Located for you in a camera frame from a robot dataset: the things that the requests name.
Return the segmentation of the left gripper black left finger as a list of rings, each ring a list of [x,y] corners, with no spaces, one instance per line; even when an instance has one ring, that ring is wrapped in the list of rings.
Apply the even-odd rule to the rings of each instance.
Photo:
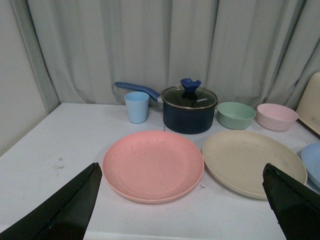
[[[102,170],[92,163],[25,217],[2,240],[82,240],[95,208]]]

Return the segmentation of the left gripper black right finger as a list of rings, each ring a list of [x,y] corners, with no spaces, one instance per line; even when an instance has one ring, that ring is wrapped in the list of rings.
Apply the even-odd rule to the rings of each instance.
[[[263,169],[263,188],[287,240],[320,238],[320,195],[271,163]]]

